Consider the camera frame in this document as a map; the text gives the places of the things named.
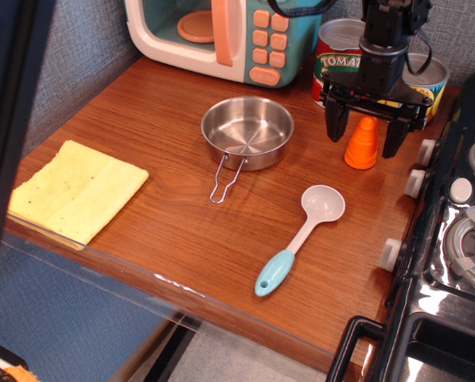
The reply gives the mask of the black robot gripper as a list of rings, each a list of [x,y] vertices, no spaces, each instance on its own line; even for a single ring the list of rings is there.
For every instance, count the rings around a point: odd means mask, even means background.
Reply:
[[[408,58],[409,39],[379,45],[362,37],[357,72],[325,72],[320,99],[325,106],[327,135],[338,142],[344,135],[350,111],[385,119],[387,133],[383,158],[393,158],[410,130],[422,126],[426,105],[431,101],[409,101],[410,88],[402,80]]]

